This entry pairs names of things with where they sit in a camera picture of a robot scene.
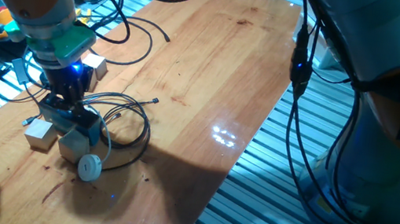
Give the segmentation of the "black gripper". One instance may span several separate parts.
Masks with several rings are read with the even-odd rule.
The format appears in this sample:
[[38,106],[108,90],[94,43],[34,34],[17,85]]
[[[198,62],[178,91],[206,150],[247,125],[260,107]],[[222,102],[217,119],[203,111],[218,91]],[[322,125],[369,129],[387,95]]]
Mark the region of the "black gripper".
[[64,101],[69,103],[63,117],[77,123],[85,123],[93,118],[92,112],[84,108],[80,102],[84,93],[88,91],[94,70],[82,63],[68,65],[58,69],[46,69],[45,76],[50,85],[51,92],[41,101],[42,108],[64,109]]

